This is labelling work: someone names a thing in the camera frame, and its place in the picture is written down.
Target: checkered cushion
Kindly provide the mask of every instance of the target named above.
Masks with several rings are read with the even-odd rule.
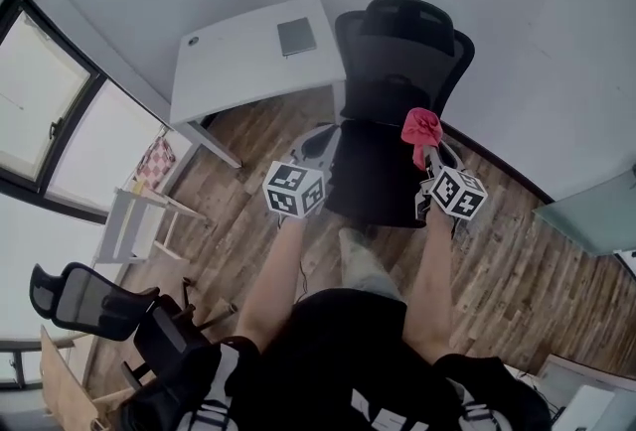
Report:
[[[150,189],[156,189],[176,160],[172,148],[161,136],[153,142],[141,158],[134,179]]]

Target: desk leg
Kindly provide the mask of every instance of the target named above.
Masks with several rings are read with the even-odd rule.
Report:
[[[343,117],[340,112],[345,107],[345,83],[343,81],[336,81],[331,85],[332,93],[334,94],[334,116],[336,117],[336,124],[342,124]]]
[[[240,168],[242,161],[224,147],[217,138],[201,127],[198,122],[188,122],[176,126],[177,131],[193,143],[201,143],[210,152],[216,154],[233,168]]]

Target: chair seat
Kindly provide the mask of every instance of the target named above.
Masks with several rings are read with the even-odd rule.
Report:
[[[420,228],[414,197],[423,173],[412,162],[413,146],[401,128],[346,120],[334,158],[327,199],[330,211],[367,224]]]
[[[191,319],[172,320],[179,313],[179,304],[172,297],[161,295],[144,315],[135,334],[135,347],[157,375],[191,351],[210,345]]]

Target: person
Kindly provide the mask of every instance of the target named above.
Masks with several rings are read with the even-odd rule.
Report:
[[[286,218],[235,334],[191,365],[205,382],[177,428],[550,429],[546,403],[499,359],[452,351],[452,220],[434,201],[426,220],[407,301],[364,236],[343,228],[343,286],[294,304],[307,219]]]

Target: mesh chair back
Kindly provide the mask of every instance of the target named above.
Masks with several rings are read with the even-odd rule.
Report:
[[[132,293],[81,263],[70,263],[59,277],[36,265],[29,296],[40,316],[62,329],[124,341],[159,295],[158,288]]]
[[[371,13],[353,11],[336,20],[347,72],[344,117],[402,125],[414,107],[441,116],[472,62],[472,42],[453,29],[448,15],[430,4],[408,1],[407,8],[400,9],[392,0]]]

